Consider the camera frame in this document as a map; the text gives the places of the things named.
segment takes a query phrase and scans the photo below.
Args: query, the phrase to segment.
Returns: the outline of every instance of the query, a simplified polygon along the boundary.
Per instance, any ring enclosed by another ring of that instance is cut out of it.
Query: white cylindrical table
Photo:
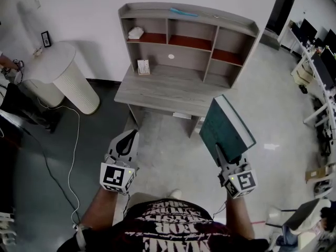
[[[53,83],[81,112],[92,114],[98,109],[100,100],[77,67],[75,55],[74,46],[56,42],[25,67],[23,81]]]

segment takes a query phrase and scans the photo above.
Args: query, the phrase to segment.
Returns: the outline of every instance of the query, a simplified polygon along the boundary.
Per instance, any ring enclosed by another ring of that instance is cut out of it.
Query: concrete floor
[[[123,131],[129,113],[126,105],[114,102],[119,86],[95,83],[92,86],[101,99],[101,105],[93,115],[80,115],[76,161],[71,174],[71,186],[80,199],[80,215],[84,214],[99,188],[100,163],[110,141]],[[65,105],[76,109],[69,101]],[[76,199],[68,189],[67,178],[77,136],[78,116],[65,108],[60,110],[63,116],[54,134],[36,125],[24,126],[41,142],[52,173],[76,205]],[[18,238],[17,245],[8,250],[56,251],[74,234],[70,219],[73,210],[49,176],[37,142],[25,134],[22,147],[14,176]]]
[[[269,205],[284,209],[298,207],[313,198],[305,183],[307,165],[316,161],[315,131],[302,120],[312,112],[308,95],[303,95],[290,76],[296,65],[287,51],[259,44],[242,72],[235,89],[225,91],[257,144],[248,158],[257,172],[259,188],[246,196],[250,218],[263,221]],[[97,113],[81,115],[81,129],[71,184],[81,201],[82,215],[96,193],[100,162],[110,140],[123,130],[127,108],[113,102],[116,88],[96,87],[102,99]],[[314,84],[309,90],[318,90]],[[164,196],[180,188],[183,200],[205,208],[212,215],[226,199],[212,157],[200,136],[188,138],[185,120],[147,113],[140,130],[140,170],[130,191]],[[67,174],[76,139],[77,115],[64,111],[57,131],[27,126],[48,154],[51,170],[69,197]],[[38,144],[23,139],[16,165],[15,202],[17,246],[9,251],[55,251],[73,235],[71,207],[49,177]],[[122,220],[127,197],[119,196],[114,223]],[[216,216],[224,222],[225,212]],[[255,226],[257,237],[267,237],[270,229]]]

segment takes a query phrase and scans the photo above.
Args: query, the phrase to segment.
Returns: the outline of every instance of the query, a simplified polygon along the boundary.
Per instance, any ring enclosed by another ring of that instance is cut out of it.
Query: white cable
[[[41,104],[40,102],[40,99],[37,98],[38,102],[40,103],[40,105],[46,109],[49,109],[49,110],[55,110],[55,109],[58,109],[58,108],[61,108],[61,107],[65,107],[67,109],[70,109],[74,112],[76,112],[76,114],[78,115],[78,129],[77,129],[77,138],[76,138],[76,144],[75,144],[75,148],[74,148],[74,151],[73,151],[73,157],[72,157],[72,165],[71,165],[71,168],[70,168],[70,171],[69,171],[69,174],[68,174],[68,187],[70,189],[70,191],[72,192],[72,194],[76,197],[76,200],[77,200],[77,208],[73,211],[73,213],[71,214],[71,220],[72,222],[76,225],[77,223],[75,223],[75,221],[73,220],[73,216],[74,216],[74,213],[79,209],[80,207],[80,202],[79,202],[79,198],[77,197],[77,195],[75,194],[75,192],[72,190],[71,186],[70,186],[70,175],[71,175],[71,171],[72,171],[72,168],[74,168],[74,164],[75,164],[75,153],[76,153],[76,148],[77,148],[77,143],[78,143],[78,137],[79,137],[79,124],[80,124],[80,115],[78,114],[78,112],[73,109],[73,108],[69,108],[69,107],[66,107],[66,106],[59,106],[59,107],[56,107],[56,108],[53,108],[53,109],[50,109],[49,107],[46,107],[44,106],[43,104]]]

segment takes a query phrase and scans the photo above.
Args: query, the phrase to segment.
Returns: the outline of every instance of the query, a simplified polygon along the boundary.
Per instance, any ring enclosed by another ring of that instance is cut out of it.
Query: cardboard box
[[[325,177],[336,170],[336,163],[330,163],[324,167],[320,167],[314,171],[306,171],[306,181],[310,179],[320,179]]]

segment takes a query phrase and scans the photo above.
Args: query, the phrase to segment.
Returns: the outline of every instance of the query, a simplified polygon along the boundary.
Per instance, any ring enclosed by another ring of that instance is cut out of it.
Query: black t-shirt
[[[264,239],[247,240],[214,222],[201,207],[175,199],[137,204],[110,229],[83,231],[86,251],[265,251]],[[58,252],[77,252],[76,237]]]

